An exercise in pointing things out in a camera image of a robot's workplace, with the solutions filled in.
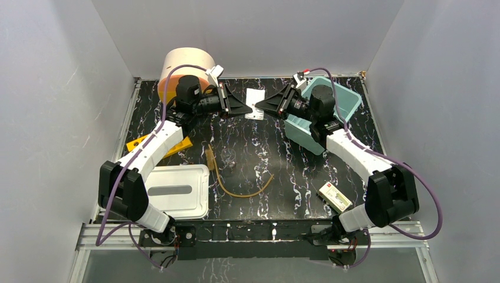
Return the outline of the white paper packet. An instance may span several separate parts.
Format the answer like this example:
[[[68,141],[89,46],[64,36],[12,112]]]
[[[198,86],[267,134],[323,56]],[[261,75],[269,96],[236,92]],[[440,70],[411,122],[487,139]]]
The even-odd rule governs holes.
[[[265,99],[265,90],[247,88],[245,104],[252,109],[251,113],[245,114],[244,117],[250,120],[263,120],[264,112],[258,109],[256,103]]]

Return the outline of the teal plastic bin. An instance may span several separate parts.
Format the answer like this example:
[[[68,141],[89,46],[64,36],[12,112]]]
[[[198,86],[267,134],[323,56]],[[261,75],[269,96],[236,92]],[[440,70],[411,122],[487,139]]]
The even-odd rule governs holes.
[[[337,102],[334,106],[334,115],[338,118],[337,108],[340,111],[340,116],[345,120],[349,119],[356,112],[361,104],[361,95],[351,91],[337,83],[335,85],[335,90],[337,93]],[[315,77],[307,84],[305,89],[301,91],[301,95],[309,99],[314,88],[321,86],[321,89],[327,90],[327,93],[333,95],[331,80],[325,77]],[[285,124],[285,136],[298,144],[299,146],[307,149],[314,155],[321,155],[325,148],[322,145],[314,141],[310,134],[310,121],[299,118],[290,114],[284,122]]]

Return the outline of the brown test tube brush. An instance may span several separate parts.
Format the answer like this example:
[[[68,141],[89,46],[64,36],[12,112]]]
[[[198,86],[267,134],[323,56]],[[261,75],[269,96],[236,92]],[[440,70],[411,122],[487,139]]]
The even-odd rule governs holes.
[[[206,161],[207,161],[207,167],[210,171],[214,170],[215,169],[215,164],[214,164],[214,155],[213,155],[213,151],[211,151],[210,149],[207,149],[205,151],[205,155],[206,155]]]

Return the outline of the tan rubber tube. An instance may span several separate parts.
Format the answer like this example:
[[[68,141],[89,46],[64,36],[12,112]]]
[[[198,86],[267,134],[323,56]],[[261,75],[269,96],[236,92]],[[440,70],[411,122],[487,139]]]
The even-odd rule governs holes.
[[[235,167],[232,170],[223,169],[221,160],[222,149],[219,150],[211,144],[208,145],[207,149],[213,151],[215,169],[211,172],[215,175],[216,184],[222,189],[224,194],[232,198],[254,198],[262,194],[275,179],[274,174],[270,172],[262,173],[258,170],[254,170],[255,178],[253,179],[251,175],[245,172],[247,167],[246,162],[238,160],[237,153]]]

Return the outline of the white bin lid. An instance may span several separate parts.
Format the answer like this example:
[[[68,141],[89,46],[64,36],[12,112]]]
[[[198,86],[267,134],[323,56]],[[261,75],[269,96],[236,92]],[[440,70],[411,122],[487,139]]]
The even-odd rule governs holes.
[[[150,204],[176,220],[208,214],[209,169],[204,164],[155,167],[145,185]]]

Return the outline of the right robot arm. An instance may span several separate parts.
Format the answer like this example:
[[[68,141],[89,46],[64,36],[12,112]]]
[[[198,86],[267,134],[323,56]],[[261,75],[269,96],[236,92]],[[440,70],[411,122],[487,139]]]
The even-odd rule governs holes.
[[[335,215],[330,228],[312,233],[314,239],[347,244],[357,231],[383,228],[419,210],[415,179],[409,170],[369,153],[368,147],[345,130],[347,123],[340,118],[334,87],[316,86],[305,98],[289,84],[255,106],[281,120],[293,115],[310,121],[314,141],[349,165],[367,186],[364,203]]]

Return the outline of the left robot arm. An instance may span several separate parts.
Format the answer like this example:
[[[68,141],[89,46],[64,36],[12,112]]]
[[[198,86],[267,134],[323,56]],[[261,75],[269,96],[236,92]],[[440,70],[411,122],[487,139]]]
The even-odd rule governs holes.
[[[145,140],[118,161],[101,165],[98,205],[105,213],[96,240],[98,246],[109,237],[104,228],[110,213],[152,231],[161,245],[173,243],[175,219],[150,203],[145,185],[149,174],[173,146],[189,135],[199,118],[215,113],[233,118],[252,112],[226,84],[203,88],[194,75],[181,76],[175,92],[163,108],[162,119]]]

